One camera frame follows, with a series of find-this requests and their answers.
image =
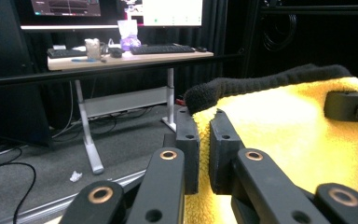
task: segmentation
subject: keyboard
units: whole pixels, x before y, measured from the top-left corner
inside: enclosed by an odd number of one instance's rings
[[[48,56],[50,59],[72,58],[87,56],[87,52],[76,49],[48,49]]]
[[[195,50],[189,46],[183,45],[154,45],[130,47],[132,54],[160,54],[160,53],[189,53]]]

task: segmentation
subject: desk leg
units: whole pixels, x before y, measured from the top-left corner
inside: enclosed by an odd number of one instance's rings
[[[168,69],[168,84],[167,84],[167,107],[168,117],[162,118],[165,124],[168,125],[174,132],[176,132],[176,124],[173,122],[173,110],[174,110],[174,86],[173,86],[173,68]]]
[[[95,175],[99,175],[103,173],[103,164],[100,159],[100,155],[98,154],[97,148],[94,145],[94,141],[91,138],[89,119],[86,113],[86,107],[84,106],[83,93],[81,91],[80,81],[75,80],[76,84],[76,92],[77,92],[77,100],[80,110],[81,122],[83,124],[84,130],[84,146],[86,147],[87,154],[89,155],[89,163],[91,164],[92,172]]]

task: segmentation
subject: gray floor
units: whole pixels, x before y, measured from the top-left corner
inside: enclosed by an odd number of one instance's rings
[[[55,138],[64,140],[79,133],[72,140],[55,142],[54,150],[22,147],[22,155],[15,162],[32,165],[36,170],[36,181],[20,209],[20,214],[74,195],[92,182],[116,180],[143,171],[151,154],[161,148],[164,134],[172,133],[160,120],[166,116],[165,105],[156,105],[143,113],[144,111],[140,110],[120,116],[116,126],[112,119],[91,123],[94,143],[104,166],[104,173],[101,175],[94,175],[90,169],[80,126]],[[9,161],[19,153],[17,149],[12,150],[0,156],[0,162]],[[70,181],[73,171],[82,173],[82,177],[75,183]],[[0,167],[0,223],[12,222],[16,207],[32,184],[33,176],[32,169],[27,166]],[[61,214],[62,212],[57,212],[25,223],[43,223]]]

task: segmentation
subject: cup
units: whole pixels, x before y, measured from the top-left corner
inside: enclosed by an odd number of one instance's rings
[[[85,39],[85,46],[87,52],[87,58],[93,60],[101,60],[102,54],[106,53],[104,42],[100,42],[99,39]]]

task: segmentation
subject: yellow towel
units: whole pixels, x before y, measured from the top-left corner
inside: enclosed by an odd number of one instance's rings
[[[339,65],[300,66],[262,78],[218,78],[194,87],[186,105],[200,134],[200,192],[186,196],[186,224],[235,223],[229,196],[212,193],[209,122],[224,110],[247,147],[267,152],[297,186],[314,192],[335,182],[358,190],[358,122],[324,116],[330,91],[358,91]]]

